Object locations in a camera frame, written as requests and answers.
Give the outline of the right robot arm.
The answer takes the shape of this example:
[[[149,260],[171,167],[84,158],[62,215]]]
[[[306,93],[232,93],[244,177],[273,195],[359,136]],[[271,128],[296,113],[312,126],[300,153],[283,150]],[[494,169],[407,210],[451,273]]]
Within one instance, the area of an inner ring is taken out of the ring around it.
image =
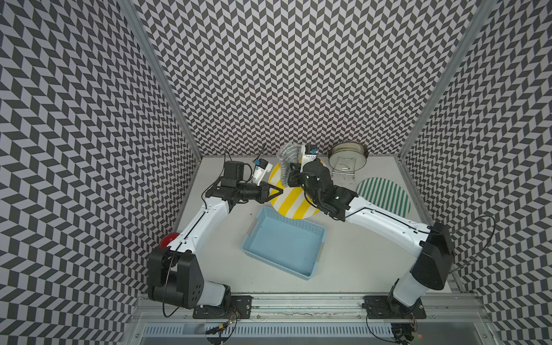
[[[315,158],[284,163],[283,181],[302,188],[307,200],[336,221],[349,222],[385,237],[416,258],[392,286],[386,305],[395,315],[412,311],[428,290],[443,290],[454,261],[450,228],[419,223],[386,211],[357,192],[335,185],[329,169]]]

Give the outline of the yellow striped plate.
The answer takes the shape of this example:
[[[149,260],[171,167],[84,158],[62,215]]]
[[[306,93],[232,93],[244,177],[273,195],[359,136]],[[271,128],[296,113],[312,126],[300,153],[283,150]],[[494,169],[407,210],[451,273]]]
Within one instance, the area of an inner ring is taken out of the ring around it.
[[[281,216],[290,219],[307,219],[317,214],[319,210],[312,206],[310,198],[306,198],[301,187],[285,188],[280,182],[280,164],[274,166],[268,182],[283,189],[283,194],[270,201],[270,204]]]

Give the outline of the grey microfibre cloth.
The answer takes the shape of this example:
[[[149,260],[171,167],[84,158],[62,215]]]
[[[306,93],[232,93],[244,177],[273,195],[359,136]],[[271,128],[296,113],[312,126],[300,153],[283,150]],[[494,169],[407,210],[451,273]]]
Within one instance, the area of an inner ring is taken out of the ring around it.
[[[280,161],[280,182],[285,188],[289,186],[288,179],[291,172],[291,165],[300,163],[302,156],[303,145],[294,142],[284,144],[277,153],[277,158]]]

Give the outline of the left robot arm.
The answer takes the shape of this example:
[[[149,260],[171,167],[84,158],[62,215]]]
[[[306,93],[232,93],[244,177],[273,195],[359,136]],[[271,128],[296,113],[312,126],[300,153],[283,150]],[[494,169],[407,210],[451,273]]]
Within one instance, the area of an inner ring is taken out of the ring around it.
[[[201,194],[203,204],[190,224],[167,243],[155,248],[147,261],[147,294],[150,300],[177,308],[210,306],[231,308],[231,288],[206,280],[198,253],[211,233],[238,204],[265,204],[283,189],[264,181],[273,165],[262,158],[245,162],[228,160],[221,175]]]

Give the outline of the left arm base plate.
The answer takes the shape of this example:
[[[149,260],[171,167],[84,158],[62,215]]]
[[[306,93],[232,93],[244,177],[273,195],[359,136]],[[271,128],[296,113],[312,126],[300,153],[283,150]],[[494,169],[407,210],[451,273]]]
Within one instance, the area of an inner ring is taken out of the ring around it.
[[[229,302],[221,306],[197,306],[193,310],[194,319],[230,319],[231,315],[239,320],[247,320],[251,316],[253,297],[249,295],[232,295]]]

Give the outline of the green striped plate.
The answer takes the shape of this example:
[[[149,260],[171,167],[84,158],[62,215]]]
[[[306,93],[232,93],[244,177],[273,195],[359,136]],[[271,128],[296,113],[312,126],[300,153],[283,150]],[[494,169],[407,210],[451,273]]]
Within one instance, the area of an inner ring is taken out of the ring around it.
[[[397,183],[385,178],[368,178],[356,188],[356,192],[376,206],[403,218],[412,208],[411,198]]]

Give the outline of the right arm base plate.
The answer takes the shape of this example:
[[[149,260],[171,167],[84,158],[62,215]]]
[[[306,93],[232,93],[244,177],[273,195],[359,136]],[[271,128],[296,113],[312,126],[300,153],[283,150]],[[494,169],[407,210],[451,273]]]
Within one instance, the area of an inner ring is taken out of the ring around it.
[[[413,306],[408,307],[384,295],[368,295],[363,297],[362,307],[367,311],[368,319],[424,320],[427,318],[420,298]]]

